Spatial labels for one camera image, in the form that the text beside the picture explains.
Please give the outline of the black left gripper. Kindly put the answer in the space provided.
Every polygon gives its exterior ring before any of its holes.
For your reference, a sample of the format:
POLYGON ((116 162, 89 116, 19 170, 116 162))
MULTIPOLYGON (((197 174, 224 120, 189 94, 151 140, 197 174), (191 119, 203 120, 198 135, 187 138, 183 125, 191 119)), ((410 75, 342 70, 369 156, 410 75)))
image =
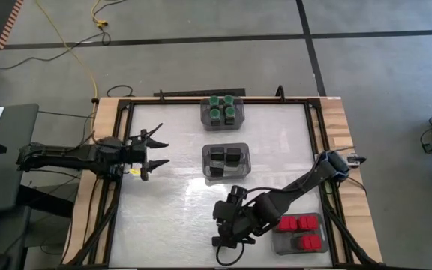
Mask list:
POLYGON ((123 163, 140 164, 140 178, 147 182, 149 173, 170 162, 170 160, 148 160, 147 149, 162 149, 167 146, 167 143, 153 140, 147 130, 141 130, 139 135, 128 138, 128 144, 123 148, 123 163))

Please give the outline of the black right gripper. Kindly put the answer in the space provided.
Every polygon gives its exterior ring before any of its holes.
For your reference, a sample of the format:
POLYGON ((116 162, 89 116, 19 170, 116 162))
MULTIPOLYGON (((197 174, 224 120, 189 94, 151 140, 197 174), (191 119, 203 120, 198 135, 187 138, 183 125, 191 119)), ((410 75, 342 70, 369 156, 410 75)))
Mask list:
POLYGON ((260 237, 264 234, 264 223, 260 214, 261 199, 250 201, 252 205, 233 205, 228 202, 215 203, 213 218, 217 221, 217 231, 220 237, 227 240, 226 246, 235 247, 238 243, 255 243, 254 235, 260 237))

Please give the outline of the grey translucent plastic bin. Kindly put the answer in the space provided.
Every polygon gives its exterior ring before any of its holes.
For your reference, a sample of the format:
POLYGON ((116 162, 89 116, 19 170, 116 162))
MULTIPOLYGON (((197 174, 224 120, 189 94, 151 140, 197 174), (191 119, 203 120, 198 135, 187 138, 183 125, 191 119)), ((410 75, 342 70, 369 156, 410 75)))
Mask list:
POLYGON ((204 145, 202 148, 202 172, 209 181, 222 181, 227 179, 243 179, 251 172, 251 155, 249 146, 246 143, 225 143, 225 144, 212 144, 204 145), (225 148, 225 161, 213 161, 210 159, 211 147, 224 147, 225 148), (226 154, 228 148, 240 148, 242 151, 241 160, 239 163, 227 163, 226 154), (211 165, 224 165, 223 177, 211 177, 209 167, 211 165))
POLYGON ((235 123, 234 125, 225 125, 224 109, 226 108, 226 106, 224 106, 224 101, 223 101, 224 96, 218 96, 220 98, 219 107, 211 107, 209 105, 209 97, 204 98, 200 101, 200 120, 206 131, 238 130, 242 126, 243 122, 245 121, 244 102, 240 97, 233 96, 235 98, 233 107, 235 107, 236 110, 235 123), (210 109, 213 108, 218 108, 221 112, 220 126, 210 125, 209 111, 210 109))
POLYGON ((319 219, 319 228, 317 230, 303 231, 298 229, 294 232, 279 232, 278 225, 272 231, 272 244, 274 251, 279 255, 288 254, 311 254, 311 253, 325 253, 329 250, 329 241, 326 236, 326 230, 323 225, 323 218, 318 213, 305 213, 305 214, 285 214, 284 216, 295 216, 298 218, 302 215, 317 215, 319 219), (303 235, 319 235, 322 240, 322 249, 318 251, 305 251, 299 247, 299 239, 303 235))

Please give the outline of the black flat bar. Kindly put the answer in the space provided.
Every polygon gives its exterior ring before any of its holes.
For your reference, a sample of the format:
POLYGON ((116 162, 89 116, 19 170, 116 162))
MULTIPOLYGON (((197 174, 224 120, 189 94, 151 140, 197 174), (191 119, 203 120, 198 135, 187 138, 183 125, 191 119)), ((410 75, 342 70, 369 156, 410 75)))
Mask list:
POLYGON ((197 97, 197 96, 224 96, 224 95, 235 95, 245 96, 245 88, 219 88, 219 89, 207 89, 207 90, 192 90, 192 91, 163 91, 153 94, 154 97, 197 97))

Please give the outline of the white glossy table sheet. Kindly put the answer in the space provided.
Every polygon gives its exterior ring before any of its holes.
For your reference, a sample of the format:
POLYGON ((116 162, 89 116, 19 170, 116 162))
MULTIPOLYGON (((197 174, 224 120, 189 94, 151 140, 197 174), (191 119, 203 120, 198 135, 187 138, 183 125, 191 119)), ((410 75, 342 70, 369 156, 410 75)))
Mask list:
POLYGON ((207 131, 200 106, 137 105, 132 134, 153 131, 166 148, 151 149, 152 160, 169 160, 148 181, 126 175, 122 182, 109 264, 124 267, 236 267, 330 266, 329 253, 279 255, 266 233, 254 244, 230 248, 212 246, 218 233, 212 217, 215 203, 230 188, 283 188, 305 174, 314 154, 305 108, 256 105, 244 108, 238 130, 207 131), (237 180, 209 181, 203 174, 202 148, 217 143, 246 143, 251 172, 237 180))

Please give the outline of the grey desk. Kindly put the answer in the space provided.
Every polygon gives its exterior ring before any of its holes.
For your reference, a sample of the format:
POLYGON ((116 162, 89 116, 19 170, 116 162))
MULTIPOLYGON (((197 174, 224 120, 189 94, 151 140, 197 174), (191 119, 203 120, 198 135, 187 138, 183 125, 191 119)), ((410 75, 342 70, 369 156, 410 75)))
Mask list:
POLYGON ((32 140, 39 106, 36 103, 6 106, 0 118, 0 144, 7 148, 0 154, 0 212, 17 204, 23 173, 17 169, 19 149, 32 140))

